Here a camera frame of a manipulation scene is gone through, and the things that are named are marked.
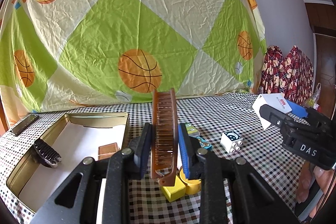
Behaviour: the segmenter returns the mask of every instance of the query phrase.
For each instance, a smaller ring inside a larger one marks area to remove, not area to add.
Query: yellow block
[[[173,202],[185,195],[185,185],[178,176],[175,176],[175,185],[162,186],[161,191],[169,202]]]
[[[201,180],[200,179],[195,179],[195,180],[187,179],[185,177],[183,169],[181,169],[180,171],[180,178],[186,185],[185,193],[187,195],[194,195],[201,190]]]

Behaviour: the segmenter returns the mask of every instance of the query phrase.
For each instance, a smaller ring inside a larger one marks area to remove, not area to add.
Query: hand
[[[299,178],[299,185],[297,187],[296,190],[296,199],[298,201],[298,203],[304,202],[307,200],[308,198],[308,194],[309,194],[309,186],[311,184],[312,181],[312,174],[309,170],[310,167],[310,163],[308,161],[306,161],[301,169],[301,175]],[[321,197],[320,201],[318,202],[318,204],[315,206],[315,208],[310,212],[309,216],[311,218],[313,218],[317,212],[317,210],[319,209],[319,207],[321,206],[321,203],[323,201],[323,198],[325,197],[327,190],[329,188],[329,185],[331,183],[332,177],[334,175],[334,170],[323,170],[322,168],[316,166],[314,168],[314,175],[316,177],[316,181],[319,184],[320,188],[323,191],[323,196]]]

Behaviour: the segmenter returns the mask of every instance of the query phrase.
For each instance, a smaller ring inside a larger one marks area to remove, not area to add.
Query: red blanket
[[[261,75],[261,93],[282,93],[301,104],[312,94],[313,66],[296,46],[283,58],[279,47],[268,48]]]

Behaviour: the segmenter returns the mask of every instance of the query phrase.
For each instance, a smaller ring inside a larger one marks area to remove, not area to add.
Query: yellow cup
[[[194,195],[201,190],[201,180],[189,180],[185,177],[183,168],[180,170],[180,178],[182,182],[186,185],[185,193],[187,195]]]

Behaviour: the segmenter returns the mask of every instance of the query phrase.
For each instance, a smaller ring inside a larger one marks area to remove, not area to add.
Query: brown comb
[[[151,154],[151,178],[158,178],[160,186],[174,186],[177,171],[177,111],[174,89],[153,93],[153,136]],[[160,170],[170,168],[163,175]]]

